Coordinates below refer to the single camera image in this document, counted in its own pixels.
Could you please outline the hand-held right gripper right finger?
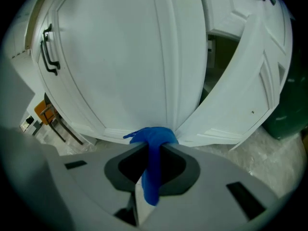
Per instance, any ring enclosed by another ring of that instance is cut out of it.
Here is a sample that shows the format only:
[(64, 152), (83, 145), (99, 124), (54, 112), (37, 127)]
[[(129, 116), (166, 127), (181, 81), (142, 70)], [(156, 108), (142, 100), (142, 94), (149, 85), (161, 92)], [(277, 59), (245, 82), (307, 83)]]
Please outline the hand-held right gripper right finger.
[(249, 222), (249, 217), (228, 189), (240, 183), (268, 209), (277, 195), (258, 178), (230, 160), (179, 144), (174, 149), (196, 159), (200, 175), (184, 194), (162, 196), (158, 205), (141, 224), (143, 231), (234, 231)]

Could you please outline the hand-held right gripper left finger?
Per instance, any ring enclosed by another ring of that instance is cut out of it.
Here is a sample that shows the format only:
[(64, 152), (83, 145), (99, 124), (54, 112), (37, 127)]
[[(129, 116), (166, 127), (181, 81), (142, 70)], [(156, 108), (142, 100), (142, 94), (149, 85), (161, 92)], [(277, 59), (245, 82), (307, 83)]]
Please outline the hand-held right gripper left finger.
[(135, 184), (145, 169), (146, 143), (60, 156), (47, 149), (62, 231), (142, 231)]

